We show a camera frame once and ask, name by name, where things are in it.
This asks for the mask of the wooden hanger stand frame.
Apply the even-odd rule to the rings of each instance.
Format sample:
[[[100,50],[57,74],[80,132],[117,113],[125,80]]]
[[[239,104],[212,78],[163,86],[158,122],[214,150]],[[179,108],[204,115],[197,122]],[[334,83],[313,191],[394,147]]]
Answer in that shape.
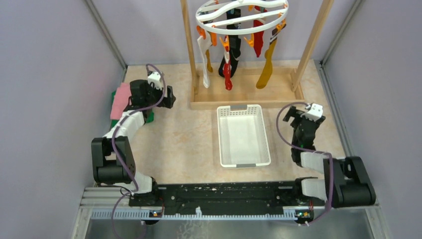
[[[307,44],[302,53],[297,66],[285,66],[278,63],[274,58],[276,47],[281,41],[281,34],[285,28],[278,34],[277,44],[272,56],[273,74],[263,89],[257,89],[256,83],[262,73],[266,59],[264,54],[269,47],[270,37],[273,29],[264,31],[263,47],[259,58],[254,51],[254,36],[252,34],[238,35],[241,39],[241,55],[238,66],[233,77],[231,77],[232,89],[225,89],[224,77],[218,74],[218,70],[223,59],[224,53],[230,50],[228,35],[219,35],[208,32],[211,36],[211,46],[209,47],[210,59],[213,72],[208,71],[210,80],[209,88],[203,85],[203,67],[201,57],[201,68],[198,68],[194,57],[194,42],[191,33],[191,23],[189,18],[189,6],[187,1],[180,2],[183,16],[183,24],[186,34],[190,69],[192,74],[191,100],[190,106],[194,110],[216,109],[224,105],[245,105],[259,104],[264,108],[277,108],[286,104],[298,101],[304,101],[301,80],[306,71],[308,62],[313,54],[315,45],[319,39],[326,19],[330,13],[333,1],[324,0],[319,8],[313,28],[308,34]],[[205,31],[195,23],[198,32],[198,38]]]

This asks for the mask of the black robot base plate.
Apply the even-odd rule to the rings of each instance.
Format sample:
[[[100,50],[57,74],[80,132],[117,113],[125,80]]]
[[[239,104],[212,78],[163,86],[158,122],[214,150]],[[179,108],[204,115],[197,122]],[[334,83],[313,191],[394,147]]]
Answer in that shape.
[[[134,194],[131,207],[158,207],[166,216],[278,216],[288,207],[309,209],[325,205],[318,198],[299,194],[294,181],[153,184],[152,191]]]

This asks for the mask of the pink folded towel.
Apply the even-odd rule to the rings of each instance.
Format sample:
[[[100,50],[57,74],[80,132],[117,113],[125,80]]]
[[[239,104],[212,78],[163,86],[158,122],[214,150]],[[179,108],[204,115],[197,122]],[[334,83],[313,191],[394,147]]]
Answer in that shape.
[[[113,103],[110,112],[111,120],[119,120],[123,114],[124,109],[129,104],[129,97],[131,96],[130,84],[121,83],[114,94]]]

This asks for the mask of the red sock white cuff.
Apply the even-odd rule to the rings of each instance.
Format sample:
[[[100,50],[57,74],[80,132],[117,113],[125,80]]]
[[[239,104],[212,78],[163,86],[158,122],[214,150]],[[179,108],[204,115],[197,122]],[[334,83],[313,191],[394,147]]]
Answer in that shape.
[[[225,80],[225,89],[231,91],[232,89],[232,82],[231,82],[231,64],[230,64],[230,53],[226,51],[224,53],[224,67],[223,67],[223,74]]]

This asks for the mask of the white round clip hanger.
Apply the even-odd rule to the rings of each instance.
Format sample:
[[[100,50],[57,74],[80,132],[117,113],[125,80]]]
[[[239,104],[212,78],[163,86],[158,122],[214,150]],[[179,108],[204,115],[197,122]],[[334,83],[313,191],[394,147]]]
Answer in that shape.
[[[202,29],[219,35],[246,35],[282,24],[290,10],[287,0],[209,0],[195,13]]]

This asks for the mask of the white plastic basket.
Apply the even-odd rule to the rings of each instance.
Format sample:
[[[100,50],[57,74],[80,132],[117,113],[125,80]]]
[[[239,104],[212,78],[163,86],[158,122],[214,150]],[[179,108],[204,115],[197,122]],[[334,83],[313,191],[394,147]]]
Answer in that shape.
[[[216,113],[222,167],[254,168],[271,164],[260,105],[220,106]]]

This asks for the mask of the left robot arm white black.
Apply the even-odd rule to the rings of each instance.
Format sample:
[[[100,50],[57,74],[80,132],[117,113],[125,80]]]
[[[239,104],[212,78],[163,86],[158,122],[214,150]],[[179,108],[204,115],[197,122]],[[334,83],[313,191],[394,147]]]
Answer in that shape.
[[[93,177],[97,183],[140,194],[148,206],[158,203],[160,193],[153,188],[153,178],[136,169],[130,142],[153,116],[153,108],[170,109],[175,100],[172,87],[161,79],[134,80],[118,87],[111,111],[116,123],[108,133],[91,142]]]

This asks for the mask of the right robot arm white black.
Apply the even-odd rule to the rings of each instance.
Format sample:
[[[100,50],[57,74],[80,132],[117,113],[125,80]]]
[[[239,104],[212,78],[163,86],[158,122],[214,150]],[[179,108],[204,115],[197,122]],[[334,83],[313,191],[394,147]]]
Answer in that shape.
[[[334,158],[331,153],[316,150],[316,131],[325,120],[323,107],[310,104],[299,110],[290,105],[287,109],[283,121],[293,128],[288,144],[293,162],[323,174],[323,179],[297,179],[297,188],[292,191],[293,201],[305,205],[312,198],[318,198],[331,208],[374,205],[375,189],[361,157]]]

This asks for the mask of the mustard yellow sock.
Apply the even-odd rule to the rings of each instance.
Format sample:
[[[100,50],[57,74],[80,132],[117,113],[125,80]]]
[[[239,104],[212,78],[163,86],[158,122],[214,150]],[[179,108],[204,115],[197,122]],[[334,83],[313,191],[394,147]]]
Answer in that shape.
[[[206,60],[207,60],[207,70],[212,73],[213,72],[213,67],[211,64],[211,59],[210,59],[210,51],[207,49],[206,50]]]
[[[282,29],[286,27],[286,24],[277,25],[272,31],[272,36],[270,37],[269,47],[266,50],[264,57],[266,59],[265,65],[263,67],[262,73],[256,83],[257,89],[263,89],[267,86],[272,74],[273,74],[273,63],[272,56],[277,44],[278,34]]]

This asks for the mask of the aluminium rail frame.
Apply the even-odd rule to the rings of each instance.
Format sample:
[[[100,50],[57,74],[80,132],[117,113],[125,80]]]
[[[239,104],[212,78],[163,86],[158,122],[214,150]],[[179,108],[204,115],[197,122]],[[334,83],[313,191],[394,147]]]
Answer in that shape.
[[[378,204],[324,211],[292,182],[167,184],[127,195],[84,190],[74,239],[390,239]]]

